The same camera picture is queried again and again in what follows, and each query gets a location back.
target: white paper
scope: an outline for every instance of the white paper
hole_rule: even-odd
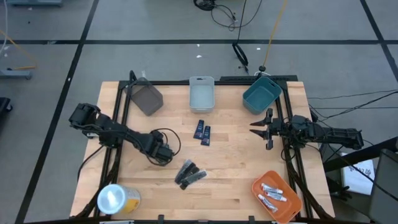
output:
[[[372,160],[362,161],[354,166],[374,180],[374,168]],[[351,166],[342,168],[341,178],[343,181],[343,186],[349,186],[348,191],[350,192],[366,195],[370,195],[372,192],[373,183]]]

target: yellow label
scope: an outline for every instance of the yellow label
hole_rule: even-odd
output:
[[[128,199],[126,206],[120,211],[120,213],[129,213],[137,209],[139,205],[139,199]]]

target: white lid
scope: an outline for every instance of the white lid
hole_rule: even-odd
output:
[[[101,212],[113,215],[126,205],[127,198],[123,188],[118,184],[109,184],[98,194],[97,205]]]

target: light gray bin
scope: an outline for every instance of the light gray bin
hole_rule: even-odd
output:
[[[193,113],[210,113],[215,105],[214,78],[189,78],[189,107]]]

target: orange bin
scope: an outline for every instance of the orange bin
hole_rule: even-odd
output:
[[[261,183],[264,183],[270,187],[278,188],[283,190],[283,196],[287,199],[286,202],[281,202],[266,196],[266,193],[261,189]],[[291,219],[298,214],[298,212],[302,208],[302,202],[299,196],[290,188],[290,186],[285,182],[280,175],[270,170],[266,172],[262,177],[258,178],[252,186],[252,192],[254,196],[258,199],[262,206],[269,212],[269,214],[275,219],[275,221],[280,223],[288,223]],[[262,201],[258,198],[258,195],[261,194],[265,196],[268,201],[270,201],[275,207],[278,208],[278,211],[273,213],[266,205],[262,203]]]

